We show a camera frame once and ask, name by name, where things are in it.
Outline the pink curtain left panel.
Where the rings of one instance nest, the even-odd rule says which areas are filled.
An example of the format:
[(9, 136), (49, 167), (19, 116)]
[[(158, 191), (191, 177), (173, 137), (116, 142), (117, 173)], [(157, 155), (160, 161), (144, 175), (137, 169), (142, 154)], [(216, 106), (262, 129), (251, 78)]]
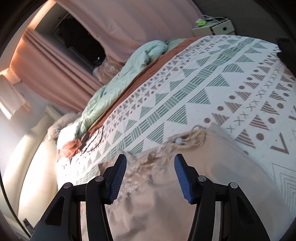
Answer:
[(38, 95), (69, 111), (83, 111), (103, 85), (33, 29), (25, 30), (10, 67)]

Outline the white pillow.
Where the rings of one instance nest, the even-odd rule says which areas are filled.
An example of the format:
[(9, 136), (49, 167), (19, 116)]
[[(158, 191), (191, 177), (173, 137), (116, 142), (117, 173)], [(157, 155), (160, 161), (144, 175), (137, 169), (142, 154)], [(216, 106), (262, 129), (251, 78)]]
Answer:
[(70, 124), (69, 126), (63, 128), (57, 139), (57, 150), (61, 150), (62, 147), (70, 141), (76, 140), (78, 138), (78, 131), (80, 128), (80, 123), (76, 122)]

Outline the pink curtain panel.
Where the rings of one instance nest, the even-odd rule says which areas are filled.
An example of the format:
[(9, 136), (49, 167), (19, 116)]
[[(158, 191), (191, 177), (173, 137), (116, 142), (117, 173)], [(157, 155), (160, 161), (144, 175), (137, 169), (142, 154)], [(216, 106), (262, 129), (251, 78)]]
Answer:
[(25, 30), (10, 67), (38, 95), (69, 111), (83, 111), (103, 85), (33, 29)]
[(141, 45), (190, 38), (202, 15), (193, 1), (57, 1), (102, 45), (107, 55), (127, 61)]

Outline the cream padded headboard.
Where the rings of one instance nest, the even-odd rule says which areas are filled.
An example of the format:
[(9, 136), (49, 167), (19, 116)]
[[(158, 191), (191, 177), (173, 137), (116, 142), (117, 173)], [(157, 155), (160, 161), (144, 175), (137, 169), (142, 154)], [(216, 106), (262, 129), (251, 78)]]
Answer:
[(10, 225), (27, 219), (35, 226), (58, 192), (56, 142), (47, 132), (61, 115), (48, 105), (38, 124), (13, 149), (12, 162), (3, 177), (7, 199), (1, 197), (1, 211)]

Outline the rust orange sheet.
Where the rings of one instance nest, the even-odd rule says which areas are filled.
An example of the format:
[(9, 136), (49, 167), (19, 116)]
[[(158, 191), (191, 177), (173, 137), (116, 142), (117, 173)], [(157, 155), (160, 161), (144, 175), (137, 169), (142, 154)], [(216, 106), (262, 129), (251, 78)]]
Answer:
[(170, 51), (158, 57), (158, 59), (152, 61), (144, 70), (142, 70), (133, 80), (132, 82), (123, 90), (123, 92), (119, 95), (115, 101), (106, 109), (106, 111), (97, 118), (94, 123), (87, 130), (86, 134), (83, 134), (82, 137), (69, 141), (63, 145), (61, 149), (57, 151), (57, 160), (61, 158), (71, 158), (75, 154), (78, 154), (82, 150), (82, 145), (86, 143), (84, 138), (88, 140), (94, 132), (103, 126), (104, 122), (108, 119), (111, 113), (119, 106), (132, 92), (134, 92), (139, 86), (145, 83), (149, 78), (155, 75), (168, 61), (170, 61), (177, 54), (186, 49), (190, 44), (200, 39), (200, 37), (192, 37), (185, 39), (177, 46), (175, 46)]

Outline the mint green duvet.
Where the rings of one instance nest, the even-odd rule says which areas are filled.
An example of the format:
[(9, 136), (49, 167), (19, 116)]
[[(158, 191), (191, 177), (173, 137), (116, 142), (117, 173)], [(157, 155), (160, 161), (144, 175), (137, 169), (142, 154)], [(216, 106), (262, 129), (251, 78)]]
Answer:
[(117, 73), (109, 83), (101, 87), (88, 102), (75, 124), (74, 138), (80, 138), (92, 124), (114, 103), (129, 84), (149, 64), (157, 60), (163, 54), (171, 51), (184, 39), (171, 39), (163, 42), (153, 40), (140, 46), (128, 59), (125, 66)]

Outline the white patterned bed blanket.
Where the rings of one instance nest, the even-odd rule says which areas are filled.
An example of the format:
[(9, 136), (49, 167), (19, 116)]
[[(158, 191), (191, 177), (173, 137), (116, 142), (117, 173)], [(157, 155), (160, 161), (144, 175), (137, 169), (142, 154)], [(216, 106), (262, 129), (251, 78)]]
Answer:
[(196, 40), (116, 107), (92, 152), (58, 160), (58, 185), (88, 182), (119, 151), (134, 155), (214, 123), (271, 176), (295, 213), (295, 77), (278, 52), (251, 37)]

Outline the grey plush toy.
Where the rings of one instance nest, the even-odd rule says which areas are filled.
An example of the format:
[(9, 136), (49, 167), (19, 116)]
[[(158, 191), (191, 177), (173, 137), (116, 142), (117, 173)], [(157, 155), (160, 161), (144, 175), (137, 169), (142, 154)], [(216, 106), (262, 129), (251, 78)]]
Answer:
[(79, 113), (67, 113), (60, 117), (51, 127), (48, 128), (48, 140), (57, 139), (60, 131), (67, 127), (68, 125), (74, 123), (79, 117), (81, 117), (81, 112)]

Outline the beige zip jacket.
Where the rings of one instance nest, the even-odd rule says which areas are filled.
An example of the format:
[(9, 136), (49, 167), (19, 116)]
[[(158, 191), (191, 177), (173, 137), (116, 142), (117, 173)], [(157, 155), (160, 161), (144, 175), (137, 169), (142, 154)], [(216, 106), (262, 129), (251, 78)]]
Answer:
[(97, 240), (281, 240), (293, 214), (268, 174), (219, 127), (127, 154)]

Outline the white bedside cabinet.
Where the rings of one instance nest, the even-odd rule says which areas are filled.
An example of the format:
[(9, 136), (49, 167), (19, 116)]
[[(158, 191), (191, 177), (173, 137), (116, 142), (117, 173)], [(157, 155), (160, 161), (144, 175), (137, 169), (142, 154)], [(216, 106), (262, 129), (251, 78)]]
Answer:
[(235, 28), (228, 18), (202, 15), (202, 17), (195, 22), (191, 32), (196, 37), (235, 35)]

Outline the pink curtain right panel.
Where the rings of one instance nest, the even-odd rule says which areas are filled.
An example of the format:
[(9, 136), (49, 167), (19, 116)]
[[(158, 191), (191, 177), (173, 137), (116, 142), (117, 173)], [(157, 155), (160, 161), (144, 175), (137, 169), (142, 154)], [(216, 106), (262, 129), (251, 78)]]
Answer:
[(141, 45), (190, 38), (202, 15), (193, 1), (57, 1), (102, 45), (107, 55), (127, 61)]

